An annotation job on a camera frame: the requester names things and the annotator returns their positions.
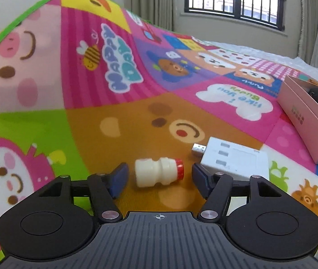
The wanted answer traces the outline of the pink cardboard box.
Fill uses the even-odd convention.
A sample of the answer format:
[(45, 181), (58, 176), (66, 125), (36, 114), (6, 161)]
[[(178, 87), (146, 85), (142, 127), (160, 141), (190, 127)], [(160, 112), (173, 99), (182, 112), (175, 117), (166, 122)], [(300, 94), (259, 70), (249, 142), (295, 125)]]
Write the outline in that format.
[(310, 81), (287, 76), (277, 100), (298, 131), (313, 161), (318, 164), (318, 103), (308, 94)]

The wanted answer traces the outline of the white yogurt bottle red cap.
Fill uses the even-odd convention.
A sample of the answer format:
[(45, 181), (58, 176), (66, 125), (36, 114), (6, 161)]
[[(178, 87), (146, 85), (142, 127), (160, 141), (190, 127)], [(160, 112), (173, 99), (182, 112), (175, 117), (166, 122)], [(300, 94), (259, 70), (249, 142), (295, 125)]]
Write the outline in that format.
[(154, 187), (157, 183), (170, 185), (183, 180), (185, 175), (181, 159), (162, 157), (155, 161), (151, 158), (135, 161), (135, 178), (137, 187)]

